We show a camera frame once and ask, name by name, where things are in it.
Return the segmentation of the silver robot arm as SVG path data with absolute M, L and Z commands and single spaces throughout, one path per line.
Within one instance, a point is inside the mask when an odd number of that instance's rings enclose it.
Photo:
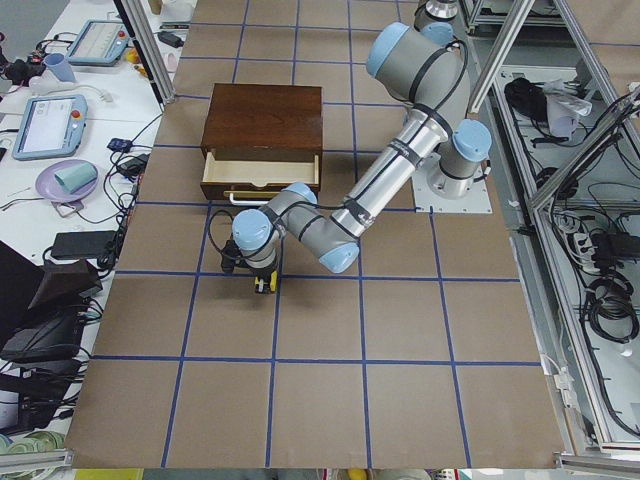
M 278 242 L 295 238 L 329 272 L 339 274 L 360 254 L 359 239 L 407 183 L 424 171 L 430 189 L 458 199 L 477 180 L 492 145 L 489 129 L 469 118 L 469 48 L 450 22 L 452 1 L 421 1 L 414 22 L 394 22 L 374 40 L 367 73 L 407 109 L 402 128 L 335 207 L 319 204 L 301 182 L 264 205 L 236 214 L 220 250 L 221 269 L 246 269 L 255 290 L 277 287 Z

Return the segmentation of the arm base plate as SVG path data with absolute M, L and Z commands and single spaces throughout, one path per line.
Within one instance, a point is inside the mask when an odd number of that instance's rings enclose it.
M 463 180 L 446 176 L 440 168 L 440 155 L 432 153 L 412 174 L 415 208 L 424 213 L 492 214 L 486 181 L 481 168 Z

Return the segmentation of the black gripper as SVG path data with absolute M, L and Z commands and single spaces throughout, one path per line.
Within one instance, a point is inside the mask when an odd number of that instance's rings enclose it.
M 269 289 L 276 292 L 278 288 L 278 257 L 275 252 L 270 252 L 263 257 L 253 257 L 250 259 L 237 258 L 236 266 L 239 268 L 249 269 L 254 278 L 254 292 L 261 294 L 261 278 L 269 279 Z

